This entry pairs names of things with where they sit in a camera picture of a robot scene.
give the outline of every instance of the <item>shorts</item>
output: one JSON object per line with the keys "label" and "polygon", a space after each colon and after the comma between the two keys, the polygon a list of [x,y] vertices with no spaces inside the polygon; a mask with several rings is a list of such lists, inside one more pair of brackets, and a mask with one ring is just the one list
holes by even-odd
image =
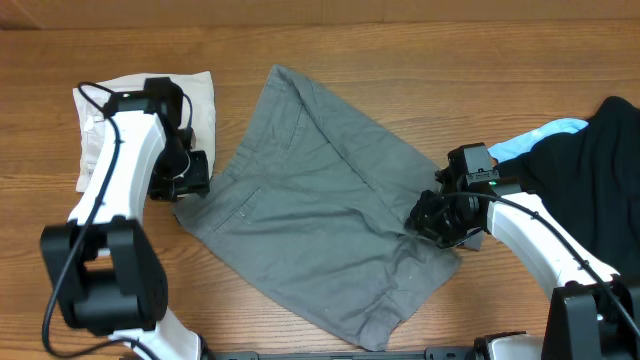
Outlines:
{"label": "shorts", "polygon": [[420,193],[438,189],[436,169],[322,85],[276,65],[211,193],[174,213],[283,307],[384,350],[459,266],[404,227]]}

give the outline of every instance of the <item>wooden table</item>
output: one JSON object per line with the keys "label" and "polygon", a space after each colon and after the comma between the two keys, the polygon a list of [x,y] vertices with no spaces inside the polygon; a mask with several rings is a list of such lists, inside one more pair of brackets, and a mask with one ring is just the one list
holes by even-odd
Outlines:
{"label": "wooden table", "polygon": [[[64,222],[80,198],[77,82],[211,71],[219,172],[279,63],[445,165],[461,144],[586,117],[607,95],[640,104],[639,37],[640,22],[623,21],[0,32],[0,358],[47,358],[40,326],[51,286],[38,244],[43,226]],[[169,204],[148,202],[144,221],[171,308],[213,350],[356,349],[249,286],[178,226]],[[394,331],[390,349],[544,333],[548,302],[507,248],[489,239],[481,252],[460,254],[458,273]],[[59,313],[52,333],[59,349],[95,341],[68,330]]]}

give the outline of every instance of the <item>white cloth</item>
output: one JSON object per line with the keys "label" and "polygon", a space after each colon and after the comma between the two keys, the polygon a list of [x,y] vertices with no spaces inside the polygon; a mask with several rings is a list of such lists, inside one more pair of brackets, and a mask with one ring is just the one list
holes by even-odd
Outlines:
{"label": "white cloth", "polygon": [[[154,77],[171,78],[171,81],[182,88],[182,91],[191,98],[193,103],[192,128],[196,143],[195,150],[204,150],[209,162],[209,178],[213,174],[213,163],[215,160],[215,129],[216,129],[216,108],[214,105],[213,81],[211,73],[208,71],[193,75],[175,74],[135,74],[119,77],[117,79],[100,82],[98,84],[108,87],[114,91],[135,91],[142,90],[144,80]],[[98,105],[104,105],[109,99],[109,94],[99,89],[84,87],[83,90]],[[76,191],[84,192],[91,180],[91,174],[98,162],[98,156],[104,142],[105,126],[109,126],[104,121],[100,111],[95,109],[85,100],[78,89],[73,89],[73,99],[78,110],[78,121],[80,122],[80,134],[82,136],[82,155],[80,157],[80,176],[76,183]],[[182,123],[180,128],[184,128],[189,120],[189,104],[186,99],[182,104]]]}

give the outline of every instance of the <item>black cable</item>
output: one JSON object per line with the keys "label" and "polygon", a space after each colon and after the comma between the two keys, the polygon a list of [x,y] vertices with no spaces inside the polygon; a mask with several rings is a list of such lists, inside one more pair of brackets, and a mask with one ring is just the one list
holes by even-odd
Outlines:
{"label": "black cable", "polygon": [[187,130],[191,130],[191,122],[193,120],[193,104],[191,103],[191,98],[189,97],[189,95],[182,93],[182,96],[184,96],[185,99],[187,99],[187,102],[189,103],[189,121],[187,122]]}
{"label": "black cable", "polygon": [[[100,90],[104,90],[110,94],[113,94],[114,91],[112,91],[111,89],[108,89],[104,86],[98,85],[98,84],[94,84],[94,83],[90,83],[90,82],[81,82],[78,84],[78,91],[80,92],[80,94],[93,106],[95,106],[101,113],[104,114],[104,109],[102,107],[100,107],[98,104],[96,104],[95,101],[93,101],[93,99],[91,99],[85,92],[84,90],[82,90],[83,86],[92,86],[95,88],[98,88]],[[120,139],[120,131],[118,130],[118,126],[116,125],[116,123],[113,121],[113,119],[111,117],[106,118],[107,121],[109,121],[109,124],[111,124],[111,126],[113,127],[113,132],[115,134],[115,143],[114,143],[114,148],[113,148],[113,156],[111,157],[111,162],[109,163],[109,168],[107,169],[107,172],[104,176],[104,181],[102,182],[102,185],[100,186],[100,190],[98,191],[98,195],[96,195],[96,200],[93,204],[93,207],[91,208],[91,211],[89,212],[89,216],[87,217],[87,220],[85,221],[84,225],[82,226],[82,228],[80,228],[80,232],[78,233],[78,237],[76,238],[76,242],[73,244],[73,247],[71,248],[71,251],[69,252],[69,256],[67,256],[67,260],[64,263],[64,266],[62,267],[62,271],[60,272],[60,277],[58,278],[58,281],[56,282],[56,284],[53,287],[53,291],[51,292],[51,297],[49,298],[49,302],[47,304],[47,309],[45,310],[44,313],[44,319],[42,321],[42,344],[44,345],[44,348],[47,350],[47,352],[55,357],[61,358],[61,359],[69,359],[69,358],[73,358],[73,357],[77,357],[77,356],[83,356],[83,355],[87,355],[90,353],[93,353],[96,350],[105,348],[107,346],[111,346],[111,345],[115,345],[115,344],[120,344],[120,343],[129,343],[131,345],[131,348],[135,348],[138,347],[140,348],[150,359],[152,360],[159,360],[159,358],[153,353],[151,352],[151,350],[149,348],[147,348],[144,344],[140,343],[138,340],[135,339],[131,339],[131,338],[127,338],[127,337],[122,337],[119,339],[115,339],[115,340],[109,340],[109,341],[105,341],[102,343],[99,343],[97,345],[91,346],[87,349],[78,351],[78,352],[74,352],[74,353],[67,353],[67,354],[63,354],[63,353],[59,353],[56,350],[53,349],[53,347],[51,346],[51,341],[49,339],[49,327],[51,325],[51,318],[53,316],[53,310],[55,309],[56,306],[56,301],[58,299],[58,294],[60,293],[60,289],[62,288],[62,285],[64,284],[64,280],[66,278],[67,273],[69,272],[69,269],[71,268],[71,265],[74,263],[74,260],[76,258],[76,255],[78,254],[78,251],[80,251],[80,248],[82,248],[82,245],[84,244],[85,241],[85,237],[87,235],[87,231],[89,229],[89,227],[91,226],[91,224],[93,224],[93,221],[95,220],[96,215],[98,214],[98,210],[100,209],[100,206],[102,206],[103,200],[104,200],[104,196],[107,192],[107,187],[109,186],[109,181],[111,181],[111,176],[113,175],[113,172],[115,170],[116,167],[116,162],[118,161],[118,155],[120,154],[120,143],[121,143],[121,139]]]}
{"label": "black cable", "polygon": [[573,246],[571,246],[569,241],[567,241],[567,239],[564,236],[562,236],[562,234],[553,225],[551,225],[551,223],[549,223],[545,218],[540,216],[540,214],[538,214],[535,211],[531,211],[530,209],[528,209],[525,206],[522,206],[522,205],[520,205],[520,204],[518,204],[516,202],[513,202],[511,200],[507,200],[507,199],[502,198],[500,196],[483,194],[483,193],[476,193],[476,192],[466,192],[466,191],[460,191],[460,192],[454,192],[454,193],[448,193],[448,194],[441,194],[442,198],[472,197],[472,196],[476,196],[476,197],[479,197],[479,198],[485,198],[485,199],[488,199],[488,200],[497,201],[497,202],[501,202],[501,203],[504,203],[506,205],[509,205],[509,206],[511,206],[513,208],[516,208],[516,209],[522,211],[523,213],[531,216],[532,219],[535,219],[535,220],[539,221],[542,225],[544,225],[544,227],[546,227],[549,231],[551,231],[551,233],[558,239],[558,241],[560,241],[560,243],[562,243],[562,245],[567,249],[567,251],[569,251],[569,253],[571,254],[571,256],[573,256],[573,258],[576,260],[576,262],[578,264],[580,264],[580,267],[582,267],[587,273],[589,273],[589,275],[593,278],[593,280],[596,281],[598,286],[600,286],[602,288],[602,290],[604,290],[604,292],[605,292],[605,294],[607,294],[607,297],[609,298],[609,300],[611,300],[611,302],[613,303],[613,305],[614,305],[616,311],[618,312],[618,314],[620,316],[622,316],[624,322],[627,324],[627,326],[629,326],[629,328],[635,334],[635,336],[640,339],[640,329],[638,329],[638,326],[636,325],[636,323],[633,320],[633,318],[631,317],[631,315],[629,315],[629,313],[624,308],[622,303],[620,303],[620,300],[618,299],[618,297],[616,297],[616,295],[611,291],[611,289],[609,288],[609,286],[607,286],[607,284],[604,282],[604,280],[602,280],[602,278],[593,270],[593,268],[591,268],[591,266],[589,265],[589,262],[584,260],[582,258],[582,256],[580,256],[578,251],[576,251],[576,249]]}

